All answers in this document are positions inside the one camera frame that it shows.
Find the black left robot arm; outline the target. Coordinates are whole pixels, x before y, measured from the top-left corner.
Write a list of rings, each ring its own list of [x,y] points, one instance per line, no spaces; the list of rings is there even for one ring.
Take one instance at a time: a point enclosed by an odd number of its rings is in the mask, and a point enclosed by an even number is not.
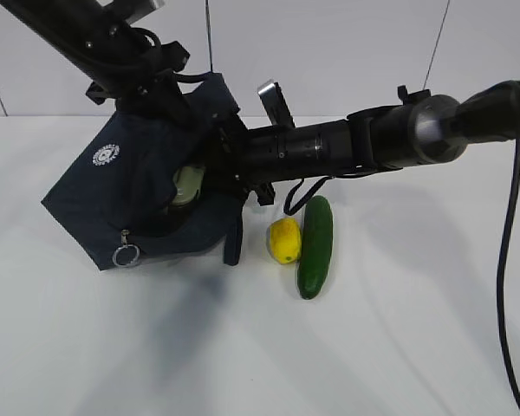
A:
[[[129,2],[2,1],[0,6],[91,80],[86,95],[95,104],[112,100],[119,113],[166,120],[189,132],[198,128],[198,117],[174,79],[187,51],[131,25],[127,19],[135,8]]]

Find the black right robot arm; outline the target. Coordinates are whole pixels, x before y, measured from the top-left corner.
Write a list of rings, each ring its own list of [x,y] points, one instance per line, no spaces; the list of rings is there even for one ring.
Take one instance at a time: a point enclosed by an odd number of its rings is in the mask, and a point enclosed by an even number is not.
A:
[[[520,139],[520,81],[502,81],[459,102],[429,90],[398,88],[399,105],[303,127],[249,129],[218,124],[205,150],[211,175],[258,191],[298,179],[356,179],[458,159],[470,145]]]

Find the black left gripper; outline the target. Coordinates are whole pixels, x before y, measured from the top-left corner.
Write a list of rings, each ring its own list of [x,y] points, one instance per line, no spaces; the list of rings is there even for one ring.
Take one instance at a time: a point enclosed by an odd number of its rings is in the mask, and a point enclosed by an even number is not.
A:
[[[190,54],[181,43],[157,43],[140,56],[136,64],[111,64],[108,68],[118,82],[107,86],[93,80],[86,96],[101,105],[115,101],[116,110],[147,119],[164,119],[178,127],[193,127],[197,122],[191,103],[181,84],[198,84],[199,75],[182,72]]]

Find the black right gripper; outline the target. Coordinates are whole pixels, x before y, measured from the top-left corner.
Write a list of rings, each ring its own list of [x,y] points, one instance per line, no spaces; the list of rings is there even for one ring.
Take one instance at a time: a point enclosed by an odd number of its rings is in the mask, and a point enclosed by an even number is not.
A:
[[[247,173],[244,150],[250,140],[250,130],[238,114],[217,112],[209,122],[209,136],[201,148],[206,186],[242,204],[253,192],[260,206],[273,205],[274,186],[270,182],[255,182]]]

